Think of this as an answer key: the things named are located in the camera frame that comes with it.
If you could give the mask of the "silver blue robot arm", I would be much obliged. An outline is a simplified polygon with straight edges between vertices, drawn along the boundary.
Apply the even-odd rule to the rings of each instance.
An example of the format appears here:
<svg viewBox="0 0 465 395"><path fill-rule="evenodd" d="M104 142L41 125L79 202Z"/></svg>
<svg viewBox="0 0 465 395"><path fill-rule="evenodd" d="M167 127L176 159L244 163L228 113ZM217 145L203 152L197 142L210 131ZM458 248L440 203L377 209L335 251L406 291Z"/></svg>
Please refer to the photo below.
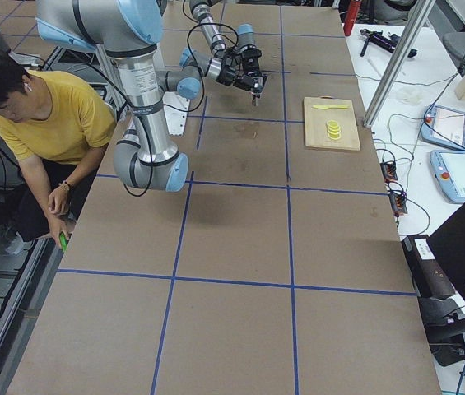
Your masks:
<svg viewBox="0 0 465 395"><path fill-rule="evenodd" d="M253 27L235 29L227 45L213 20L212 1L189 3L196 27L212 53L186 48L178 72L156 68L153 57L163 36L163 1L39 1L40 37L65 49L93 53L103 46L118 75L118 89L132 112L133 128L117 142L114 170L122 183L143 191L178 192L188 173L188 157L171 140L163 96L196 98L204 78L234 86L257 101L267 80L258 60Z"/></svg>
<svg viewBox="0 0 465 395"><path fill-rule="evenodd" d="M215 1L191 1L190 12L197 22L212 52L206 57L193 50L188 57L193 59L205 77L211 77L225 86L236 86L244 91L259 93L267 75L259 67L262 52L255 44L253 27L243 24L232 30L233 39L228 39L219 31L220 25L214 21L211 7Z"/></svg>

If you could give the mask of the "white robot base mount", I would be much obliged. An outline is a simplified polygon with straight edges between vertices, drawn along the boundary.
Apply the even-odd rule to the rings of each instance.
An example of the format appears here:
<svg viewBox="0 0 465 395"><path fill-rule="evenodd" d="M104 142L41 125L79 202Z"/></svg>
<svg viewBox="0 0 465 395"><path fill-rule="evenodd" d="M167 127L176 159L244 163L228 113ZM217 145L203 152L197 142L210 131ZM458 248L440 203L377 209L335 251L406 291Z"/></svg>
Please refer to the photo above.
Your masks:
<svg viewBox="0 0 465 395"><path fill-rule="evenodd" d="M182 136L187 121L187 111L190 100L174 92L163 95L165 118L171 136Z"/></svg>

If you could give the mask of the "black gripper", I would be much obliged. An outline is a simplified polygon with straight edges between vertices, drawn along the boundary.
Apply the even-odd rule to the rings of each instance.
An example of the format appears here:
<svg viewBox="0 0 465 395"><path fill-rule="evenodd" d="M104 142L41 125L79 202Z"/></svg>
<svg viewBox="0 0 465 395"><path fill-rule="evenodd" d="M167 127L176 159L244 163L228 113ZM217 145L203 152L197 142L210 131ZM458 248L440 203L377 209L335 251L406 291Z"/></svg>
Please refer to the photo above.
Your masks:
<svg viewBox="0 0 465 395"><path fill-rule="evenodd" d="M261 73L258 60L262 57L262 51L256 45L245 45L240 49L242 74L241 79L250 78L251 91L263 91L268 74Z"/></svg>
<svg viewBox="0 0 465 395"><path fill-rule="evenodd" d="M232 49L226 49L221 55L220 73L217 82L225 86L235 86L244 91L250 91L250 78L241 79L242 74L241 57Z"/></svg>

